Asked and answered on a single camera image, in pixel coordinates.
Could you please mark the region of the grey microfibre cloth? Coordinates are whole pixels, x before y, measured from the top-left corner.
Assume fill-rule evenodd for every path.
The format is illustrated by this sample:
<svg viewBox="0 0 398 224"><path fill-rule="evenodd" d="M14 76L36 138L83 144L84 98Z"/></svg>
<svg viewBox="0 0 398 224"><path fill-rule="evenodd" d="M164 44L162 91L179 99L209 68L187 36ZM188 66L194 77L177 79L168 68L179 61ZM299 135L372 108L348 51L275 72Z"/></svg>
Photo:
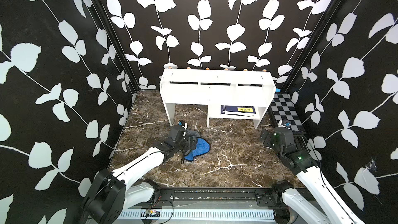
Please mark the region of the grey microfibre cloth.
<svg viewBox="0 0 398 224"><path fill-rule="evenodd" d="M203 137L201 137L197 131L188 130L188 132L196 138L197 143L194 150L191 150L187 155L184 155L181 161L182 163L185 161L193 162L196 157L209 153L211 148L210 144Z"/></svg>

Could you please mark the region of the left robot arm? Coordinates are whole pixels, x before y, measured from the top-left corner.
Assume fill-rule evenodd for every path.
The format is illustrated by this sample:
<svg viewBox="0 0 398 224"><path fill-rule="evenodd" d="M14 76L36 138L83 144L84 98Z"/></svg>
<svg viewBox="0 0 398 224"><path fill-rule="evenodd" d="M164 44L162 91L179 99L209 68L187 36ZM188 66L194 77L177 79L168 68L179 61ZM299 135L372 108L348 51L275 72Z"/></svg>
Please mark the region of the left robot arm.
<svg viewBox="0 0 398 224"><path fill-rule="evenodd" d="M93 219L98 224L112 224L124 210L150 201L156 183L146 180L137 185L136 182L174 154L181 152L187 156L197 148L200 139L199 134L187 129L185 123L177 124L164 140L154 143L132 162L113 171L98 172L83 200L79 223Z"/></svg>

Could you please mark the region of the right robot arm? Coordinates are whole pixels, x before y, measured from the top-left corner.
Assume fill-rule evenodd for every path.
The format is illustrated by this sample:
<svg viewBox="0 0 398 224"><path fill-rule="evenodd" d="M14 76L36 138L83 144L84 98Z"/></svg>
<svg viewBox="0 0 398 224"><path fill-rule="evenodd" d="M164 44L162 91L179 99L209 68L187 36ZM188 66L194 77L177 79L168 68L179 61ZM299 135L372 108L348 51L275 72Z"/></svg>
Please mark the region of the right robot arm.
<svg viewBox="0 0 398 224"><path fill-rule="evenodd" d="M282 164L289 169L311 193L320 206L316 208L287 180L272 185L270 201L277 206L289 207L293 224L301 217L308 224L361 224L363 221L348 207L322 173L320 158L309 140L295 134L286 126L269 132L261 131L260 141L271 148Z"/></svg>

